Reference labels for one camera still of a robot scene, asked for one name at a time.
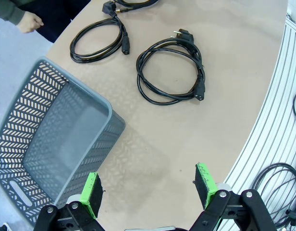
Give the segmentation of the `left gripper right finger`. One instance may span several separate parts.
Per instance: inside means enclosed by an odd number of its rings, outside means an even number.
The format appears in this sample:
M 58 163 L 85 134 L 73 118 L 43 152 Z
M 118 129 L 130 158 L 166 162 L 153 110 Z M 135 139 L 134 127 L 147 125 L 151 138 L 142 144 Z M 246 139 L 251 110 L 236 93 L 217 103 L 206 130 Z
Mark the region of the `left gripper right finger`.
M 233 220 L 241 231 L 275 231 L 274 222 L 256 190 L 241 194 L 218 189 L 204 163 L 195 166 L 193 181 L 200 197 L 203 212 L 191 226 L 191 231 L 216 231 L 223 220 Z

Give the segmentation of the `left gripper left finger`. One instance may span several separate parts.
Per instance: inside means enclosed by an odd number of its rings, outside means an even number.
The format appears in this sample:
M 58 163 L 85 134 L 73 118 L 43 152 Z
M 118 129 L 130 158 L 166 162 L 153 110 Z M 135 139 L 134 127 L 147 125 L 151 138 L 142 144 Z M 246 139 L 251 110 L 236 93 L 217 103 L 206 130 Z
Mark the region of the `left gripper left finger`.
M 35 231 L 103 231 L 98 223 L 103 188 L 97 172 L 88 175 L 80 200 L 62 208 L 44 206 L 37 218 Z

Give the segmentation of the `person's right hand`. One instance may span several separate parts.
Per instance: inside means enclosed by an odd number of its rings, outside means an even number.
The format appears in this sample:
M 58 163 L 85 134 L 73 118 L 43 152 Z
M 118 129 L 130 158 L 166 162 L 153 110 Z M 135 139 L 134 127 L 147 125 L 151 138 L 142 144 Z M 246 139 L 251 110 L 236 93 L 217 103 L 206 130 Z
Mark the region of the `person's right hand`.
M 42 19 L 36 14 L 25 11 L 22 19 L 16 25 L 21 33 L 33 32 L 44 25 Z

